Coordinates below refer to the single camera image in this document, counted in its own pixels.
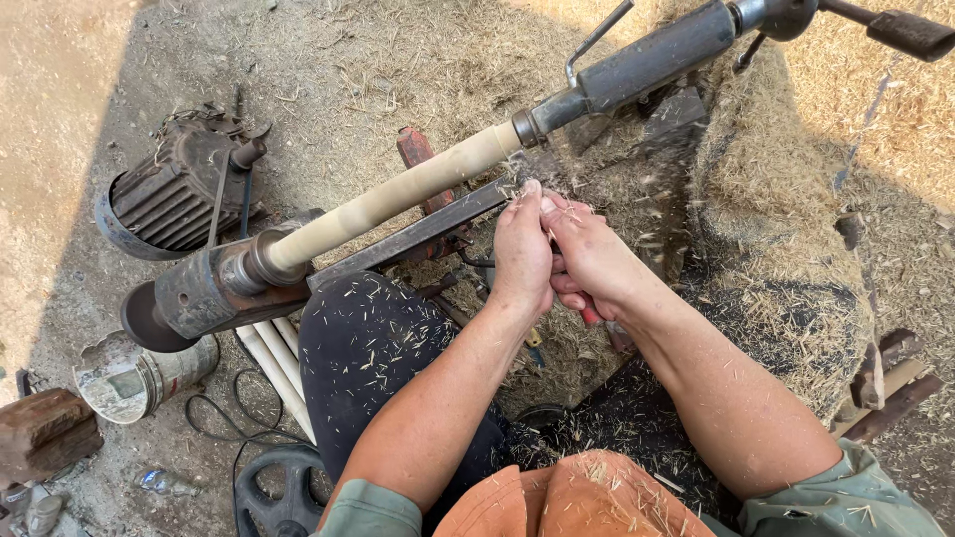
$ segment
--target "white bucket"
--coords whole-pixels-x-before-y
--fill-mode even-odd
[[[206,335],[185,351],[154,353],[119,330],[83,349],[80,358],[82,365],[74,367],[80,396],[97,414],[125,425],[153,414],[211,373],[219,363],[219,345]]]

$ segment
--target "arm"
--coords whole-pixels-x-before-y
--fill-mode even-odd
[[[528,181],[524,190],[498,219],[498,275],[487,305],[375,415],[351,451],[326,516],[351,480],[396,492],[421,512],[451,480],[523,339],[553,301],[541,185]]]
[[[551,285],[582,309],[578,291],[633,337],[667,388],[707,466],[741,499],[785,488],[840,461],[813,413],[660,281],[589,207],[545,192],[541,224],[563,252]]]

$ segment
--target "green sleeve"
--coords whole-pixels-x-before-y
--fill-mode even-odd
[[[365,480],[342,486],[322,531],[311,537],[421,537],[421,511],[411,500]]]
[[[743,504],[744,537],[897,535],[944,537],[924,508],[901,492],[872,453],[840,439],[842,461],[793,486]]]

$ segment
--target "forearm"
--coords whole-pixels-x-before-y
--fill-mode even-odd
[[[375,415],[355,444],[339,486],[364,479],[427,512],[454,475],[529,330],[529,323],[515,317],[520,316],[509,305],[489,301]]]
[[[659,280],[619,319],[676,404],[690,440],[740,498],[784,488],[838,462],[816,416]]]

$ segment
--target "hand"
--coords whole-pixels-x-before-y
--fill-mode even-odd
[[[594,214],[587,204],[545,190],[541,228],[561,247],[562,254],[553,256],[550,285],[571,310],[584,308],[584,298],[579,295],[583,290],[593,296],[600,315],[616,320],[625,306],[639,302],[635,293],[640,280],[656,279],[607,226],[606,218]]]
[[[554,303],[548,283],[551,251],[541,230],[541,183],[528,180],[498,217],[494,233],[495,278],[489,302],[517,309],[533,325]]]

